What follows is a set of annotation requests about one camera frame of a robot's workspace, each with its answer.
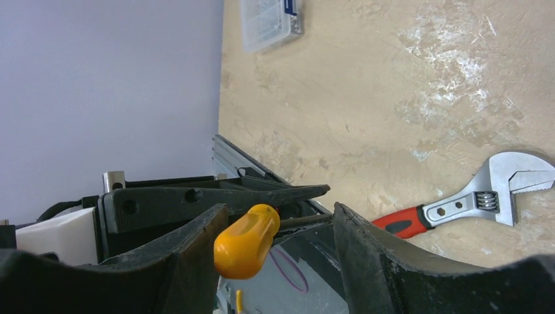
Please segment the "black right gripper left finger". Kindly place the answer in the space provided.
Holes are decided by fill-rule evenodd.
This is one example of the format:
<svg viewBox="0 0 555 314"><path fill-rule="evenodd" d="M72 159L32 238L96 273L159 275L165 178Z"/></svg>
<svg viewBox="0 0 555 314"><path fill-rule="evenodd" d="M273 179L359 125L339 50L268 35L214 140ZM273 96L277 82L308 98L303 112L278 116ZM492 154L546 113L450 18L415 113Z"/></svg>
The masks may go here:
<svg viewBox="0 0 555 314"><path fill-rule="evenodd" d="M99 265L3 249L1 312L211 313L219 281L213 244L227 225L228 207L217 204Z"/></svg>

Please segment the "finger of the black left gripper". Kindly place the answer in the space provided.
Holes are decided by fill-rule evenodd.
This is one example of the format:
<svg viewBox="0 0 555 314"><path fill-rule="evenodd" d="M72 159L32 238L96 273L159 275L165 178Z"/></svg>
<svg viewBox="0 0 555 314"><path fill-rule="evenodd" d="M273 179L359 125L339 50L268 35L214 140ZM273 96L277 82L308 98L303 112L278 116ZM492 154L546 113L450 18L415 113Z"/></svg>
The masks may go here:
<svg viewBox="0 0 555 314"><path fill-rule="evenodd" d="M128 252L225 204L234 222L257 204L282 208L325 195L327 184L186 184L120 188L98 200L100 260Z"/></svg>

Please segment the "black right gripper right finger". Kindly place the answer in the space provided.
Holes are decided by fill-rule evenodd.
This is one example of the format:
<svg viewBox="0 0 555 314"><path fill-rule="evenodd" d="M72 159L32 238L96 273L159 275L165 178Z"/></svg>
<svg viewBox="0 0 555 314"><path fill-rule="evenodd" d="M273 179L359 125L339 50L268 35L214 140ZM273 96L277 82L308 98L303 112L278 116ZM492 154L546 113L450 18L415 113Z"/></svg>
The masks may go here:
<svg viewBox="0 0 555 314"><path fill-rule="evenodd" d="M335 203L334 241L350 313L553 313L554 256L482 268L433 254Z"/></svg>

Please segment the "yellow handled screwdriver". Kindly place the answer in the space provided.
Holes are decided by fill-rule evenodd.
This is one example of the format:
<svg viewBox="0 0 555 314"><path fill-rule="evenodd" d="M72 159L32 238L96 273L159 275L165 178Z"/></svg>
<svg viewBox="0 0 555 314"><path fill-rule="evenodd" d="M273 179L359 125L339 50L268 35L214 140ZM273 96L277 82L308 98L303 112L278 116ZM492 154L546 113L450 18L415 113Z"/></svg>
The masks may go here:
<svg viewBox="0 0 555 314"><path fill-rule="evenodd" d="M227 279L250 279L262 269L274 245L331 222L331 214L282 220L270 205L257 204L216 237L215 268Z"/></svg>

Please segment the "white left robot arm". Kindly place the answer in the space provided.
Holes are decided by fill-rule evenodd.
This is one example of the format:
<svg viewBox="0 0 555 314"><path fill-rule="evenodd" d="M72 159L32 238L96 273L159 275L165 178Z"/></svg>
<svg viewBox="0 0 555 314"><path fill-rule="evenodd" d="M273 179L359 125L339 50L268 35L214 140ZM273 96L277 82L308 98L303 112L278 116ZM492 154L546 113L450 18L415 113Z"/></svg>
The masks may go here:
<svg viewBox="0 0 555 314"><path fill-rule="evenodd" d="M257 204L281 207L325 195L327 184L270 184L256 190L229 181L197 186L116 189L96 204L56 218L17 227L16 247L34 254L54 253L72 266L99 264L183 226L213 205L226 204L237 220Z"/></svg>

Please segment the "clear plastic screw box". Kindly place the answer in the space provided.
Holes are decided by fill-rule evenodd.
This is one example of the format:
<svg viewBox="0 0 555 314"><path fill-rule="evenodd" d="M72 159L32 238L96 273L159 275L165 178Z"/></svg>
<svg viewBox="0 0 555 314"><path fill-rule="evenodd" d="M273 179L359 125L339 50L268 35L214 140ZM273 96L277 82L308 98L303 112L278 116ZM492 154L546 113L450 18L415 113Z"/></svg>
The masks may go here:
<svg viewBox="0 0 555 314"><path fill-rule="evenodd" d="M243 49L262 52L301 37L302 9L297 0L241 0Z"/></svg>

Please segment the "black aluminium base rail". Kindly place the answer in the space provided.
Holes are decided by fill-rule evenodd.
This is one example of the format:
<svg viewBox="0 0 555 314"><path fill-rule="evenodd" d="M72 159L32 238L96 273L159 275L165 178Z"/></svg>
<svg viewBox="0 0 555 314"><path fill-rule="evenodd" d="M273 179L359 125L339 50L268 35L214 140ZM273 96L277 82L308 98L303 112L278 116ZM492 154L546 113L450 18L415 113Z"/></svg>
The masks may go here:
<svg viewBox="0 0 555 314"><path fill-rule="evenodd" d="M277 175L222 135L214 135L212 140L213 165L218 178L223 177L223 175L227 179L250 176L281 185L291 185L288 180ZM314 199L298 201L292 205L279 206L278 208L282 218L331 214L328 209Z"/></svg>

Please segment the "red handled adjustable wrench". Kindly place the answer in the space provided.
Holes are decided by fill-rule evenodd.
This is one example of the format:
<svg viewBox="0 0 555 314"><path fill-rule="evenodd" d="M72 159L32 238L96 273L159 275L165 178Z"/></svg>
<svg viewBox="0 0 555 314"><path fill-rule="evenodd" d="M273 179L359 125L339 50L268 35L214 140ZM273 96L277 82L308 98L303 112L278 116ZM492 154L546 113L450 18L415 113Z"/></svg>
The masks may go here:
<svg viewBox="0 0 555 314"><path fill-rule="evenodd" d="M401 239L427 232L453 220L476 217L514 226L516 194L554 186L554 164L536 153L498 152L490 156L461 191L374 220L373 225Z"/></svg>

